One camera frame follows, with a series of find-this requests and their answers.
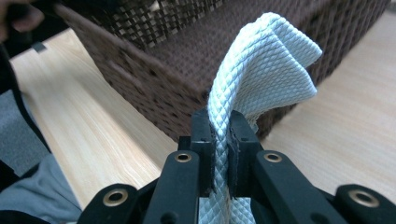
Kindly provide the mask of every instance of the woven basket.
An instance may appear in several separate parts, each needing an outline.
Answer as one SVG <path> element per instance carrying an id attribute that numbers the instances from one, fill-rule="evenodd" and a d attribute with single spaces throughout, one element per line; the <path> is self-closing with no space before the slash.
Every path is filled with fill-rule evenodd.
<path id="1" fill-rule="evenodd" d="M 190 134 L 190 117 L 206 105 L 219 65 L 239 30 L 263 12 L 285 17 L 323 49 L 308 68 L 315 84 L 332 73 L 383 13 L 389 0 L 228 0 L 222 7 L 144 51 L 74 10 L 57 13 L 74 29 L 106 81 L 148 120 L 177 140 Z M 292 106 L 259 120 L 259 137 Z"/>
<path id="2" fill-rule="evenodd" d="M 64 2 L 111 34 L 129 40 L 139 49 L 145 49 L 154 47 L 169 35 L 198 21 L 224 1 L 118 0 L 110 1 L 112 6 L 107 4 L 107 7 L 76 0 Z"/>

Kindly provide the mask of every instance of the light wood surface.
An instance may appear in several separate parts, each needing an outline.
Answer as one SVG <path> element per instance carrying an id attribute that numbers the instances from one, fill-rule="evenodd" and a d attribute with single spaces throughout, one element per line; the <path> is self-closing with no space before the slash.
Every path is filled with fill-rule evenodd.
<path id="1" fill-rule="evenodd" d="M 123 100 L 68 30 L 12 60 L 21 90 L 82 207 L 102 188 L 157 178 L 176 143 Z"/>
<path id="2" fill-rule="evenodd" d="M 316 186 L 361 183 L 396 202 L 395 15 L 384 15 L 318 96 L 274 128 L 266 148 L 285 152 Z M 177 145 L 109 87 L 72 31 L 12 60 L 21 89 L 84 208 L 112 183 L 156 178 Z"/>
<path id="3" fill-rule="evenodd" d="M 361 184 L 396 203 L 396 14 L 386 13 L 262 142 L 330 193 Z"/>

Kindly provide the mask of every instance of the brass grommet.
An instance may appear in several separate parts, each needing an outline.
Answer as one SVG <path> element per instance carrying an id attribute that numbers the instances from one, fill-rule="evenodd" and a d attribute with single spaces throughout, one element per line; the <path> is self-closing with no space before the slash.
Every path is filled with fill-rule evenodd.
<path id="1" fill-rule="evenodd" d="M 348 192 L 349 197 L 355 202 L 366 207 L 378 207 L 379 200 L 372 194 L 361 189 L 353 189 Z"/>
<path id="2" fill-rule="evenodd" d="M 281 156 L 277 155 L 276 153 L 272 153 L 272 152 L 265 154 L 264 158 L 266 160 L 268 160 L 268 161 L 271 161 L 271 162 L 280 162 L 280 161 L 282 161 L 282 157 Z"/>
<path id="3" fill-rule="evenodd" d="M 113 189 L 103 198 L 103 204 L 108 207 L 118 206 L 126 201 L 128 191 L 126 189 Z"/>
<path id="4" fill-rule="evenodd" d="M 175 156 L 175 160 L 178 162 L 188 162 L 191 160 L 191 155 L 187 153 L 180 153 Z"/>

